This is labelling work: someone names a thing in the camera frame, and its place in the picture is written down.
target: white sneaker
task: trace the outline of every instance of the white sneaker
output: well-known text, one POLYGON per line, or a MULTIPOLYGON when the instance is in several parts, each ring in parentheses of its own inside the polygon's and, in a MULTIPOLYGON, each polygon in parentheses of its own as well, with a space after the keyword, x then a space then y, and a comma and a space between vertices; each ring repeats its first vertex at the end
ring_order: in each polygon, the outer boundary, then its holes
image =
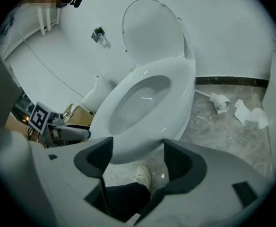
POLYGON ((149 190, 151 186, 152 175, 147 166, 139 166, 136 169, 134 182, 139 183, 147 187, 149 190))

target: cardboard box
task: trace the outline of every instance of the cardboard box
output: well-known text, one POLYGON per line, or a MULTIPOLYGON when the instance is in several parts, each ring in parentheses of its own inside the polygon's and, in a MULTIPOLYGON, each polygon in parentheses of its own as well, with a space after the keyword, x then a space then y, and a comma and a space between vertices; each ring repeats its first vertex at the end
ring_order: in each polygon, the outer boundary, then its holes
POLYGON ((84 126, 91 126, 94 117, 90 112, 82 106, 78 106, 73 113, 71 113, 65 120, 65 123, 78 124, 84 126))

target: marble floor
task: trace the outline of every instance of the marble floor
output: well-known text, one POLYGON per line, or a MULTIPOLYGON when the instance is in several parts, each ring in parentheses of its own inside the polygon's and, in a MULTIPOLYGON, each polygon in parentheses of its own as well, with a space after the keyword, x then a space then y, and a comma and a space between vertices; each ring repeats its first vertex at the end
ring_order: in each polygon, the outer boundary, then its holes
MULTIPOLYGON (((199 85, 196 89, 205 93, 227 96, 232 104, 227 113, 220 115, 207 97, 195 94, 190 121, 180 141, 215 148, 234 154, 250 164, 268 179, 273 174, 267 128, 260 130, 258 124, 241 124, 235 117, 234 104, 242 99, 252 110, 260 107, 265 88, 232 85, 199 85)), ((159 148, 145 159, 122 165, 109 164, 105 173, 106 186, 133 182, 138 166, 147 165, 152 173, 151 194, 168 183, 168 172, 163 161, 164 150, 159 148)))

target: toilet lid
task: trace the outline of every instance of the toilet lid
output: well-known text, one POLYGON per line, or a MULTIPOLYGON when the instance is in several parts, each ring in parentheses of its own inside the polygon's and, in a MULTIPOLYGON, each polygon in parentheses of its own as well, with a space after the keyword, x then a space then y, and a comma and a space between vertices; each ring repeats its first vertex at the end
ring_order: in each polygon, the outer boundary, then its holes
POLYGON ((178 19, 158 0, 137 0, 130 4, 124 13, 122 34, 136 65, 184 55, 184 37, 178 19))

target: black pants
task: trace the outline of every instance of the black pants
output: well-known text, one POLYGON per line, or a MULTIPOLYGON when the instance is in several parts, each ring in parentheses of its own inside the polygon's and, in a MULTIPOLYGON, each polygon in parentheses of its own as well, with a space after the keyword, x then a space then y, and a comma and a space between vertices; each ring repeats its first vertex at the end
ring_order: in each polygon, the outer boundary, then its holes
POLYGON ((136 213, 141 213, 151 200, 149 190, 139 183, 106 187, 105 192, 109 214, 122 222, 127 222, 136 213))

